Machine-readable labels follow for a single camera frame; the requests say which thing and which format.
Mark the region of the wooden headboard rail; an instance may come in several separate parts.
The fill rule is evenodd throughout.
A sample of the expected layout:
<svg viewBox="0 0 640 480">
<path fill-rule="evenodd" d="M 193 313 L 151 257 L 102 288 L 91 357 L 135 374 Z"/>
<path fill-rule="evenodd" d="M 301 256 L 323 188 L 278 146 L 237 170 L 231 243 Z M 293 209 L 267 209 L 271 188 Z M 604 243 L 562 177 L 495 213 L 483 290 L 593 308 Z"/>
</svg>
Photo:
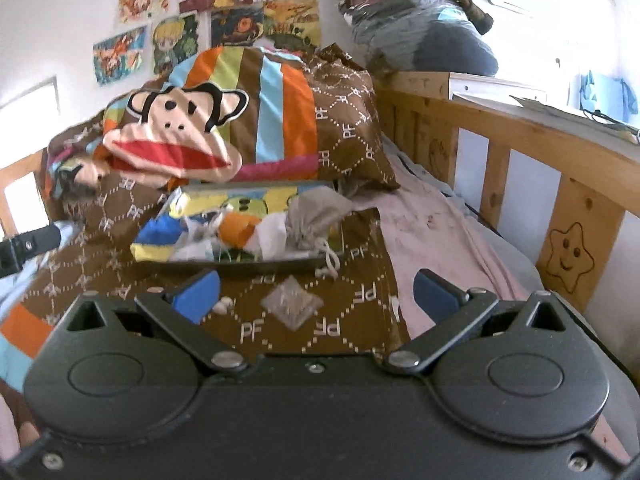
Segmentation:
<svg viewBox="0 0 640 480">
<path fill-rule="evenodd" d="M 41 194 L 44 154 L 45 151 L 39 150 L 1 168 L 1 236 L 4 238 L 50 223 Z"/>
</svg>

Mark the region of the blue cloth on ledge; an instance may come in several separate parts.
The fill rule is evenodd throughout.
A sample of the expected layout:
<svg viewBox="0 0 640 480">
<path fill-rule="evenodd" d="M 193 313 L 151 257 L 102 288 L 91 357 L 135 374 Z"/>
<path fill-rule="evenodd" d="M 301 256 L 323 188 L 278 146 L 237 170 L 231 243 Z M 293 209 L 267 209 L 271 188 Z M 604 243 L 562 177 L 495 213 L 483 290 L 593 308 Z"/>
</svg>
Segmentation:
<svg viewBox="0 0 640 480">
<path fill-rule="evenodd" d="M 579 105 L 581 110 L 600 110 L 619 122 L 629 122 L 639 114 L 636 92 L 625 79 L 593 72 L 580 77 Z"/>
</svg>

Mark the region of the colourful cartoon cloth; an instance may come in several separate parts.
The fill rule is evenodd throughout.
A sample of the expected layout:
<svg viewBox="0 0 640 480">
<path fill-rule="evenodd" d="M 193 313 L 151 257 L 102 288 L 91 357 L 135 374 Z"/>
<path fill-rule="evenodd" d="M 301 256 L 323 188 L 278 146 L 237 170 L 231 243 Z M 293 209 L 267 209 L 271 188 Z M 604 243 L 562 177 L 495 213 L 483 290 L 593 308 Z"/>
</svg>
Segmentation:
<svg viewBox="0 0 640 480">
<path fill-rule="evenodd" d="M 137 262 L 240 263 L 305 258 L 286 246 L 285 220 L 301 185 L 178 188 L 130 250 Z"/>
</svg>

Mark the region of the white cloth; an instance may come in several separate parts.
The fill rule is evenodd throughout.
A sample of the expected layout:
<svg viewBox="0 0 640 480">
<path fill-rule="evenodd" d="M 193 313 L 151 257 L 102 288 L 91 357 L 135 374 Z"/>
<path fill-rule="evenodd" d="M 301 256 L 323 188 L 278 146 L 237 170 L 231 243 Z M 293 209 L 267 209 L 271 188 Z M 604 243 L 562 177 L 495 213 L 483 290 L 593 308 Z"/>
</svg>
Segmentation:
<svg viewBox="0 0 640 480">
<path fill-rule="evenodd" d="M 281 211 L 267 214 L 256 226 L 244 250 L 256 260 L 278 260 L 286 252 L 287 237 L 286 213 Z"/>
</svg>

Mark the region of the cartoon print drawstring pouch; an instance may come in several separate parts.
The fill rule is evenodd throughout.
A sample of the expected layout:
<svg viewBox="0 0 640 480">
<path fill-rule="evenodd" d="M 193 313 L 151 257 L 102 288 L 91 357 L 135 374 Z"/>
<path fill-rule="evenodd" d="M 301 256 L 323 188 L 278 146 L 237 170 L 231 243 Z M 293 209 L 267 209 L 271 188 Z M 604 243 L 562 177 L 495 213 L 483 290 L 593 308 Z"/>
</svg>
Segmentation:
<svg viewBox="0 0 640 480">
<path fill-rule="evenodd" d="M 229 249 L 218 237 L 224 213 L 211 211 L 180 220 L 182 232 L 172 248 L 169 261 L 218 261 Z"/>
</svg>

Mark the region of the grey shallow tray box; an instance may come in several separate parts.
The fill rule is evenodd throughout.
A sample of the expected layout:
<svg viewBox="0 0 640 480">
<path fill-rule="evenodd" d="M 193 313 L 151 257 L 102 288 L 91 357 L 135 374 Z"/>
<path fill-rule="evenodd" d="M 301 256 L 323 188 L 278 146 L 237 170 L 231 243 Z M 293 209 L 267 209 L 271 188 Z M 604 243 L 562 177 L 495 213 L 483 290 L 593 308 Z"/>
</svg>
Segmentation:
<svg viewBox="0 0 640 480">
<path fill-rule="evenodd" d="M 130 250 L 137 262 L 223 269 L 301 261 L 335 276 L 353 209 L 330 182 L 188 185 L 142 226 Z"/>
</svg>

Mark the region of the wooden bed rail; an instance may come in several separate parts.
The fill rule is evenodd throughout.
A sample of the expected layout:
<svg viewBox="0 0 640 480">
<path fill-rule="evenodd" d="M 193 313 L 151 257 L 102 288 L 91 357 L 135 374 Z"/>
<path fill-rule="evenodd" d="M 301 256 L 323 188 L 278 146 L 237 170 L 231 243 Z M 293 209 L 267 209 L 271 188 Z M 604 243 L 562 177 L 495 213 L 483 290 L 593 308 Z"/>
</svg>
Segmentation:
<svg viewBox="0 0 640 480">
<path fill-rule="evenodd" d="M 639 149 L 497 78 L 378 77 L 385 133 L 579 310 L 639 305 Z"/>
</svg>

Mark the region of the grey linen drawstring pouch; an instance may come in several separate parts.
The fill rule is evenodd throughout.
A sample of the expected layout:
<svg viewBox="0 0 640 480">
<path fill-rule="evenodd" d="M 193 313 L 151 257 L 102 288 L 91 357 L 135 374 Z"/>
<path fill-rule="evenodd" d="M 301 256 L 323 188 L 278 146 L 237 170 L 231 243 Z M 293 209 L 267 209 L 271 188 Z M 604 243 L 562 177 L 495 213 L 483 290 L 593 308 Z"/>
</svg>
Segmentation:
<svg viewBox="0 0 640 480">
<path fill-rule="evenodd" d="M 352 201 L 325 185 L 294 196 L 285 218 L 286 247 L 320 252 L 324 267 L 316 274 L 336 280 L 341 261 L 329 244 L 329 234 L 351 211 Z"/>
</svg>

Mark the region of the white earbuds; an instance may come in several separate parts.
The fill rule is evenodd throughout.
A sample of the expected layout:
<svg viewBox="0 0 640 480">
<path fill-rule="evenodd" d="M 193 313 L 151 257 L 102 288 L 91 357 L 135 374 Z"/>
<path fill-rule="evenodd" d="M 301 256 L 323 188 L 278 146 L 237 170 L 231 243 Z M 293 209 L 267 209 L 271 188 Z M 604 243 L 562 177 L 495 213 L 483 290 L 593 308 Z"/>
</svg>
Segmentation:
<svg viewBox="0 0 640 480">
<path fill-rule="evenodd" d="M 230 297 L 221 297 L 212 307 L 212 313 L 220 316 L 228 315 L 234 306 L 234 300 Z"/>
</svg>

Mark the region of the orange knit sleeve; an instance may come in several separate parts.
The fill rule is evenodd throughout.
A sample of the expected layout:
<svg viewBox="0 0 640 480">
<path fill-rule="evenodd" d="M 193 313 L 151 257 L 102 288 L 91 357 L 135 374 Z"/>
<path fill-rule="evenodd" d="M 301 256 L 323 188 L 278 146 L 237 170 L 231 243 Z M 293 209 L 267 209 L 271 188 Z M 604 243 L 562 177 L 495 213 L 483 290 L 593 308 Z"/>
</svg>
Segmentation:
<svg viewBox="0 0 640 480">
<path fill-rule="evenodd" d="M 224 215 L 224 220 L 221 221 L 218 237 L 229 247 L 243 249 L 260 222 L 262 222 L 262 218 L 252 214 L 230 211 Z"/>
</svg>

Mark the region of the clear small plastic bag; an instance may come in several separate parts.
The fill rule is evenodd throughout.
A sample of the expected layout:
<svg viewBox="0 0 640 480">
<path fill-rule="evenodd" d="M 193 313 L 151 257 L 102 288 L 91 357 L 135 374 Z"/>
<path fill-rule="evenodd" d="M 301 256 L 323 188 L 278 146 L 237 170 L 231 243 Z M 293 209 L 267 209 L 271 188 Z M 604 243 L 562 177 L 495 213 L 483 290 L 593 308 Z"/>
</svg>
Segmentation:
<svg viewBox="0 0 640 480">
<path fill-rule="evenodd" d="M 324 305 L 323 300 L 290 275 L 260 302 L 262 308 L 286 328 L 296 332 Z"/>
</svg>

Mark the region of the dark swirl poster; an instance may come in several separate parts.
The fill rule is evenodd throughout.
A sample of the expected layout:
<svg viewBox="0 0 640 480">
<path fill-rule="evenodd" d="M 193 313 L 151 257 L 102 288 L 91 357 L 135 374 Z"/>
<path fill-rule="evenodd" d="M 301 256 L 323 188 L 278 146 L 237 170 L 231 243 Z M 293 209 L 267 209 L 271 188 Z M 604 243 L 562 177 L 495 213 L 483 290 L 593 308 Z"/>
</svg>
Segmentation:
<svg viewBox="0 0 640 480">
<path fill-rule="evenodd" d="M 246 47 L 264 34 L 264 8 L 237 6 L 213 10 L 210 14 L 210 46 Z"/>
</svg>

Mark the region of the cartoon poster far left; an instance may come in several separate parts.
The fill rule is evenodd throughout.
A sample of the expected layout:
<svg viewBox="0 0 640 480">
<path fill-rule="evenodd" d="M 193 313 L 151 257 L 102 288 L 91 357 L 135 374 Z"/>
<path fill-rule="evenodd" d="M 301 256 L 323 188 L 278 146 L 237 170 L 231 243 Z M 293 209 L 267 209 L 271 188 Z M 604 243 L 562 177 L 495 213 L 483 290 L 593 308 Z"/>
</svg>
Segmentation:
<svg viewBox="0 0 640 480">
<path fill-rule="evenodd" d="M 147 30 L 137 27 L 93 45 L 94 76 L 100 86 L 120 81 L 141 67 Z"/>
</svg>

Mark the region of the yellow dinosaur poster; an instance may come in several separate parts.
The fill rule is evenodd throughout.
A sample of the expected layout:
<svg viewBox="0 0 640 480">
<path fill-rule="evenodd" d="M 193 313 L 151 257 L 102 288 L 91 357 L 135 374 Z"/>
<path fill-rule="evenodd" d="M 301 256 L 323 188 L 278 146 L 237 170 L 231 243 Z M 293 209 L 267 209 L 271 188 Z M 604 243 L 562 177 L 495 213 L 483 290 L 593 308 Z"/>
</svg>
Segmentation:
<svg viewBox="0 0 640 480">
<path fill-rule="evenodd" d="M 270 0 L 264 5 L 264 34 L 277 49 L 311 54 L 320 47 L 318 0 Z"/>
</svg>

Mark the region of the blond character poster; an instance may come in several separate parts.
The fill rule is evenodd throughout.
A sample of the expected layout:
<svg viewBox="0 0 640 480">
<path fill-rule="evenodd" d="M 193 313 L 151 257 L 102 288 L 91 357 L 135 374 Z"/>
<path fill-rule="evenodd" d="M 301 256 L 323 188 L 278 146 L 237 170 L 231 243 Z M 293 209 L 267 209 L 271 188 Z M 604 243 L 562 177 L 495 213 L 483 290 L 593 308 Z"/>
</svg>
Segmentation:
<svg viewBox="0 0 640 480">
<path fill-rule="evenodd" d="M 198 14 L 188 12 L 164 18 L 152 33 L 153 72 L 169 73 L 177 64 L 198 53 Z"/>
</svg>

